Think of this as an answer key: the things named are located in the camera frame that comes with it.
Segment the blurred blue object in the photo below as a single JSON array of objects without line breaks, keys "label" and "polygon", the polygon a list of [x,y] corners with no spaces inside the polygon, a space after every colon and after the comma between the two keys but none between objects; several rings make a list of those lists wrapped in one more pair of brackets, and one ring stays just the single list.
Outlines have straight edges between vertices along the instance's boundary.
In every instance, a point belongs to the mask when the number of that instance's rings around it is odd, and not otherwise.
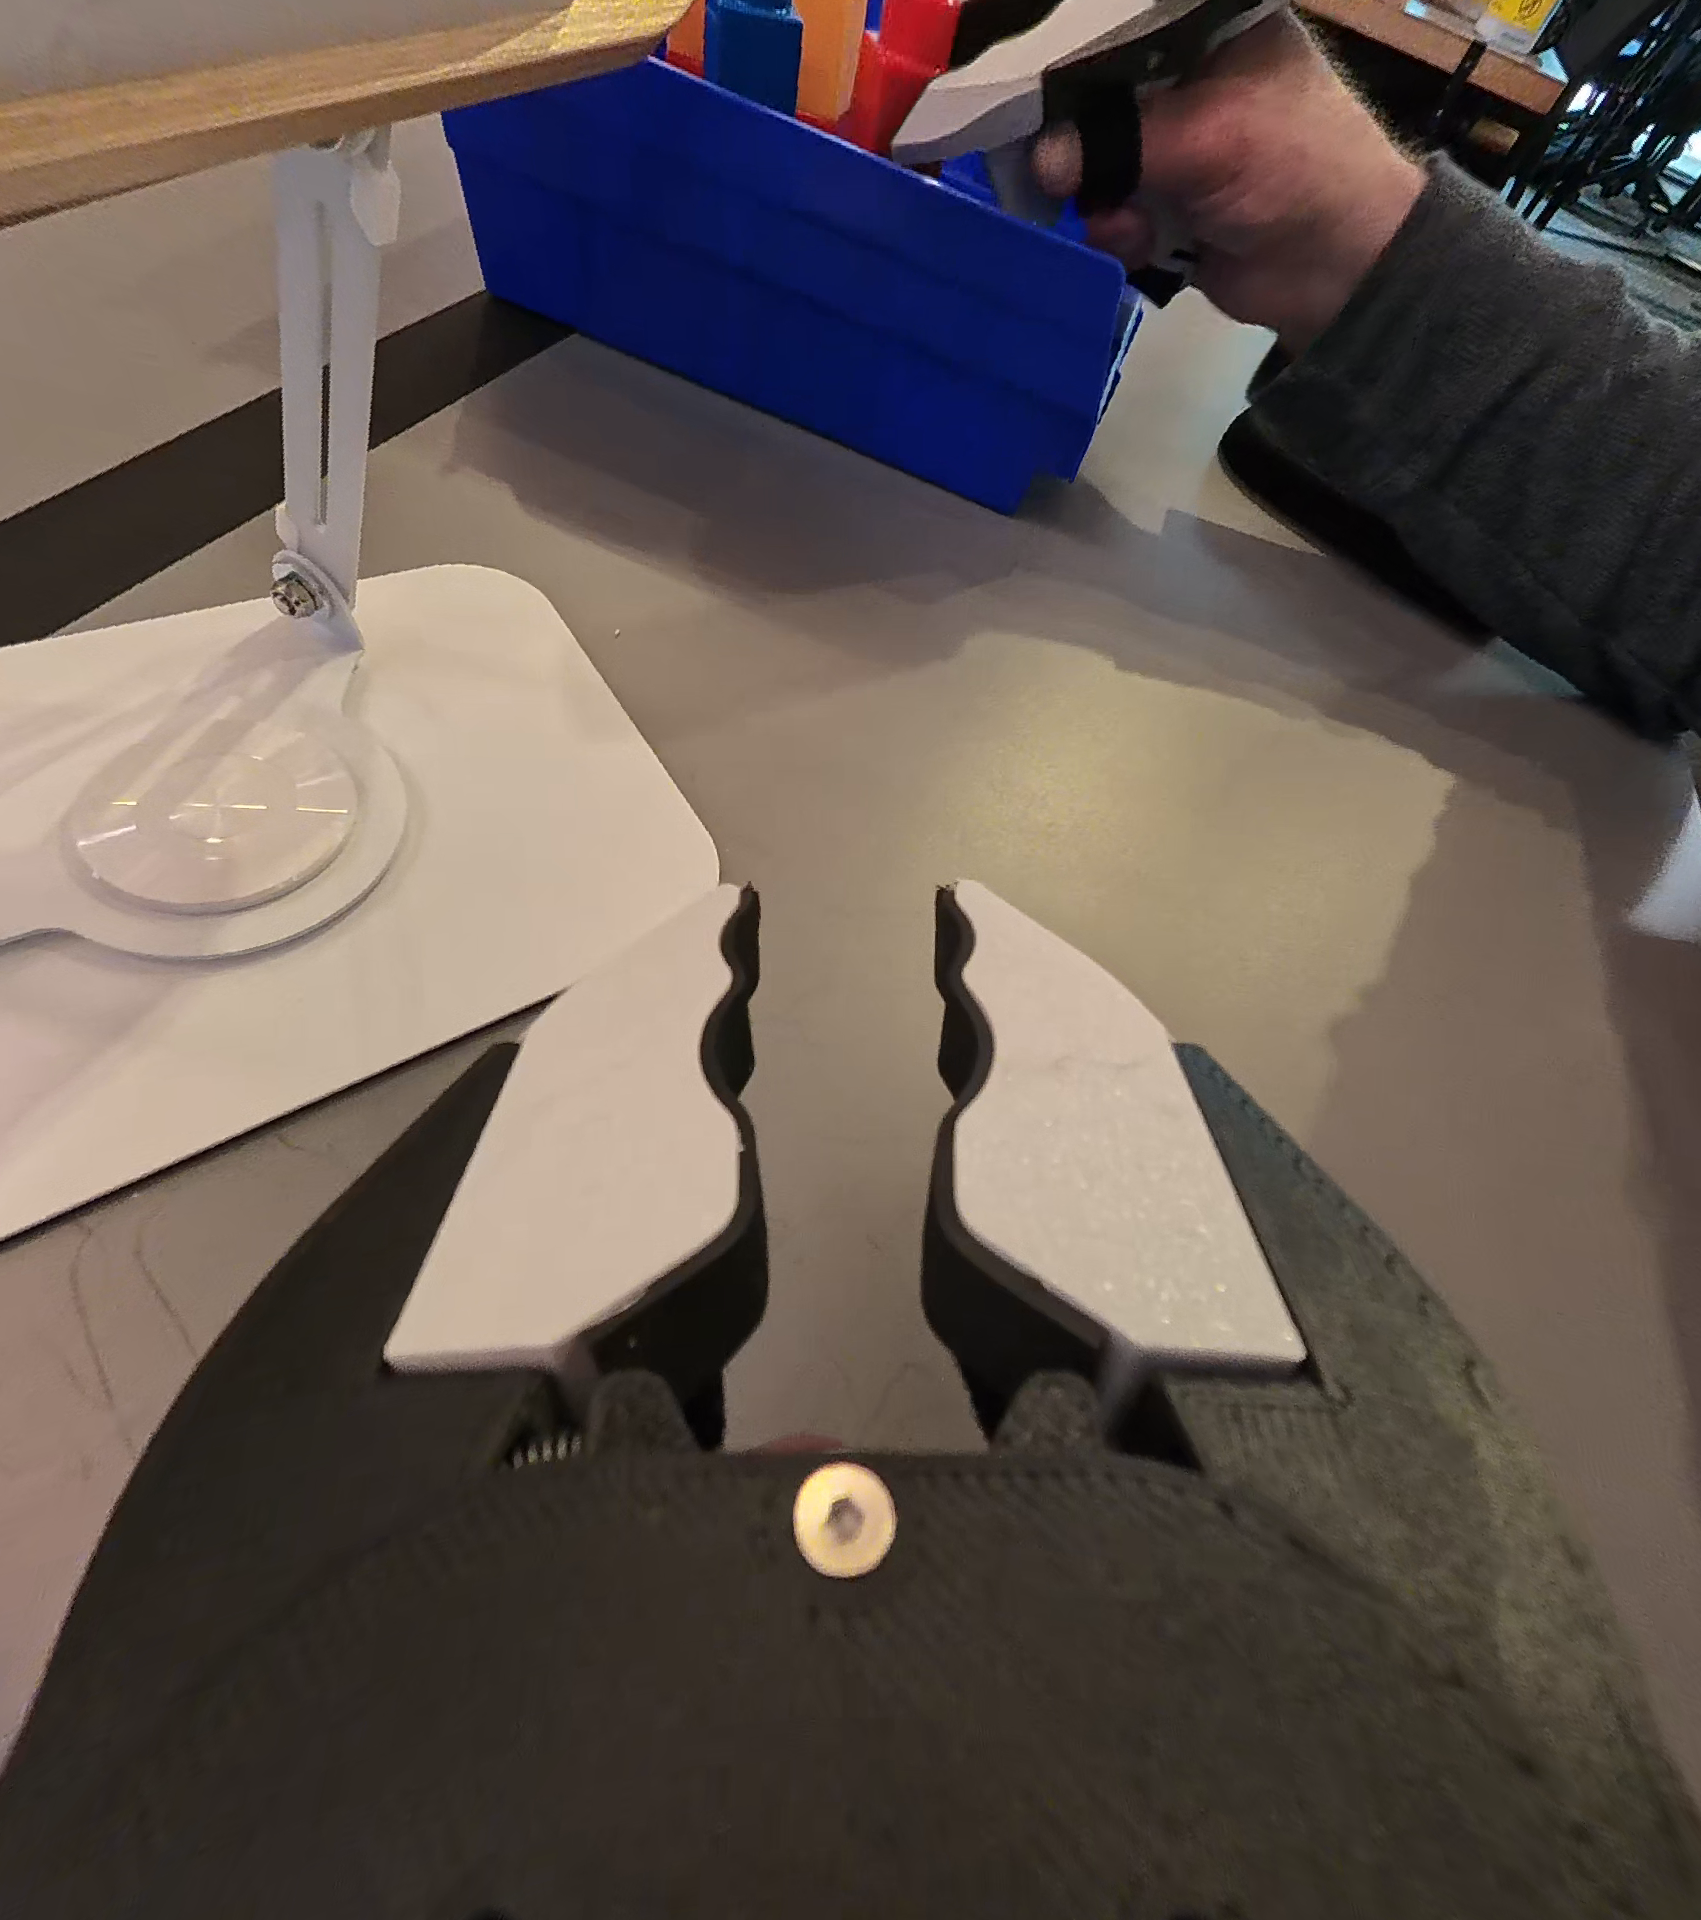
[{"label": "blurred blue object", "polygon": [[1147,314],[1072,226],[665,60],[442,125],[493,296],[998,513],[1077,475]]}]

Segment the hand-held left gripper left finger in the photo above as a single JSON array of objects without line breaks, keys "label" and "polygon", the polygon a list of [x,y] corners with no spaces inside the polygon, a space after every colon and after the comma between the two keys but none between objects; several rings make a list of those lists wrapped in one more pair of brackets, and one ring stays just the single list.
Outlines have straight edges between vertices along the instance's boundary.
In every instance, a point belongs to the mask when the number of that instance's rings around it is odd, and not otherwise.
[{"label": "hand-held left gripper left finger", "polygon": [[400,1374],[618,1371],[719,1403],[767,1307],[742,1089],[763,904],[721,884],[525,1029],[384,1341]]}]

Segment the red toy building block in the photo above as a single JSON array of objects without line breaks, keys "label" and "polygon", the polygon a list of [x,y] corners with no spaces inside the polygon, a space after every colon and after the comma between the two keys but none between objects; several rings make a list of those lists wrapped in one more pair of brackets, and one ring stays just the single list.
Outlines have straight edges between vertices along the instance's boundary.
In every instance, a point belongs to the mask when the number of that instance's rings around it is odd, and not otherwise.
[{"label": "red toy building block", "polygon": [[963,2],[880,2],[865,25],[851,108],[836,134],[886,156],[923,90],[948,69]]}]

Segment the white document stand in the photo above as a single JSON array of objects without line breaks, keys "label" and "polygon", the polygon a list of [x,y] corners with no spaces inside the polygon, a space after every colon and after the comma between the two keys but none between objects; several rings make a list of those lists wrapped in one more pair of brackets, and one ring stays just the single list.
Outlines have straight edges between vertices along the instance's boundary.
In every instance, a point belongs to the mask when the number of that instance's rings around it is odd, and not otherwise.
[{"label": "white document stand", "polygon": [[388,132],[274,192],[270,596],[0,646],[0,1243],[558,993],[719,878],[541,589],[358,580]]}]

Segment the wooden office table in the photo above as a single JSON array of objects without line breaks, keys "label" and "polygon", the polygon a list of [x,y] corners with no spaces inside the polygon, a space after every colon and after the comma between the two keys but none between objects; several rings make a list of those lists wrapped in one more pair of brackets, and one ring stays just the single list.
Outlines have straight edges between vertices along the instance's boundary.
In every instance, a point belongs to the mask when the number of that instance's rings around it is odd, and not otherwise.
[{"label": "wooden office table", "polygon": [[1556,111],[1574,92],[1555,54],[1487,47],[1466,17],[1436,4],[1295,2],[1295,12],[1356,76],[1402,71],[1446,84],[1474,56],[1464,92],[1531,117]]}]

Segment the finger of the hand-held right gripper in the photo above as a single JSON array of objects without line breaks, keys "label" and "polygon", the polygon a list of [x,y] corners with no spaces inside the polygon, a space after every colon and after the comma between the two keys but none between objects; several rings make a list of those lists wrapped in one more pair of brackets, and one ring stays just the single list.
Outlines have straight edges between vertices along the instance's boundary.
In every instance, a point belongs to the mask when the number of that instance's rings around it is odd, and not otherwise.
[{"label": "finger of the hand-held right gripper", "polygon": [[896,132],[910,167],[1007,150],[1110,87],[1183,82],[1277,2],[966,2],[952,54]]}]

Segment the person's right hand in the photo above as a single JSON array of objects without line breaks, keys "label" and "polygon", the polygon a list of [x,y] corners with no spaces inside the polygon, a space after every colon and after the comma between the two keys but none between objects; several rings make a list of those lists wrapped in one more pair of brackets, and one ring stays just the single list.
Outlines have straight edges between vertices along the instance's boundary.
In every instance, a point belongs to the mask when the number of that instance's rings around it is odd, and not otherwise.
[{"label": "person's right hand", "polygon": [[1333,324],[1425,186],[1286,13],[1147,93],[1141,132],[1141,193],[1088,220],[1094,241],[1135,267],[1162,229],[1183,236],[1196,287],[1289,355]]}]

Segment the person's right forearm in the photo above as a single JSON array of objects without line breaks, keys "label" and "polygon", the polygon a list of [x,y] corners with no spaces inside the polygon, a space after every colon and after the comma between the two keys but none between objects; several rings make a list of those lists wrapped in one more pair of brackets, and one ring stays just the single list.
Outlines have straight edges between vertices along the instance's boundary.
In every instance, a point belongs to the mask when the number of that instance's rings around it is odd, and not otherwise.
[{"label": "person's right forearm", "polygon": [[1701,736],[1701,336],[1439,160],[1251,405],[1493,636],[1634,732]]}]

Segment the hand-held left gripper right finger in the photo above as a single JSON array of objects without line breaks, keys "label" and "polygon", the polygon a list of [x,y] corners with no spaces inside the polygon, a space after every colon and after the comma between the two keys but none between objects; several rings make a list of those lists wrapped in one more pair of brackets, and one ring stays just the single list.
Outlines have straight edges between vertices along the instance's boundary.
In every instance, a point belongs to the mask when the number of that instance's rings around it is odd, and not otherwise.
[{"label": "hand-held left gripper right finger", "polygon": [[920,1306],[982,1419],[1036,1375],[1295,1385],[1309,1345],[1166,1024],[981,880],[935,900]]}]

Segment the grey desk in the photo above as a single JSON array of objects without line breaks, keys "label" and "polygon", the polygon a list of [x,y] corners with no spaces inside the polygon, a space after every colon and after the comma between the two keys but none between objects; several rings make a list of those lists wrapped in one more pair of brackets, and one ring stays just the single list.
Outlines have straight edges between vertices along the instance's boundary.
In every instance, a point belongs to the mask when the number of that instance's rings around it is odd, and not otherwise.
[{"label": "grey desk", "polygon": [[[764,1313],[697,1408],[384,1360],[528,1024],[693,901],[2,1241],[0,1915],[1701,1915],[1673,736],[1302,550],[525,377],[387,474],[761,897]],[[973,1412],[956,880],[1166,1024],[1306,1380]]]}]

